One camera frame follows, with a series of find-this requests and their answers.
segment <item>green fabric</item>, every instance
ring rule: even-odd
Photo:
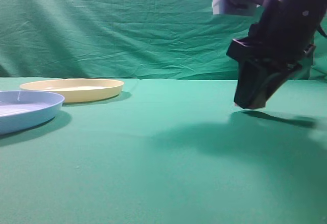
[[[288,81],[251,113],[235,81],[124,81],[0,139],[1,224],[324,223],[326,83]]]
[[[247,35],[260,11],[255,18],[213,16],[211,4],[0,0],[0,77],[235,80],[227,47]],[[315,67],[326,71],[326,41],[317,44]]]

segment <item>green backdrop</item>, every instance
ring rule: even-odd
[[[255,19],[213,16],[211,4],[0,0],[0,76],[237,79],[225,52]],[[315,42],[314,69],[324,72],[327,41]],[[320,77],[312,69],[311,78]]]

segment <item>plastic plate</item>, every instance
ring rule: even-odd
[[[25,130],[54,118],[64,97],[42,91],[0,91],[0,135]]]
[[[46,80],[22,84],[21,90],[49,91],[65,97],[65,103],[103,100],[121,93],[124,82],[108,79]]]

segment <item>table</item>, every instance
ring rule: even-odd
[[[327,83],[246,111],[236,81],[123,81],[0,138],[1,224],[327,223]]]

